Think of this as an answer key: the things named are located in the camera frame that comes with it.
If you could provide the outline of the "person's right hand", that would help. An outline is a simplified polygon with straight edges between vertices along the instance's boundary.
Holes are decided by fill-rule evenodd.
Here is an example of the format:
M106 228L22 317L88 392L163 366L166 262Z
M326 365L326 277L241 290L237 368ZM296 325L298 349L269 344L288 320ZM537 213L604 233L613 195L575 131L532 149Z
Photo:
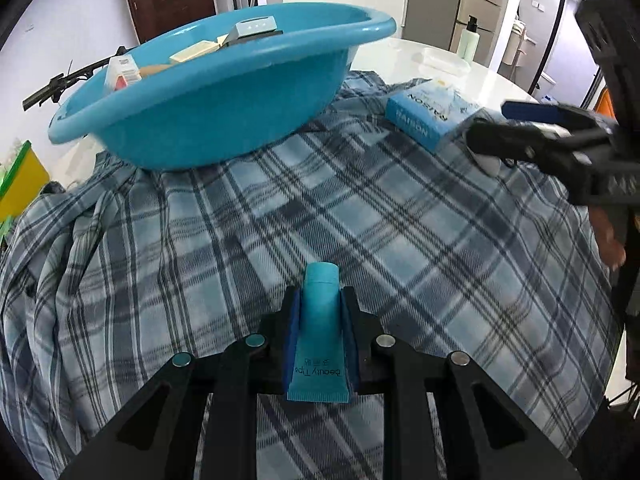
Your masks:
M610 270L617 271L626 261L624 245L616 240L612 222L602 208L589 207L588 212L600 258Z

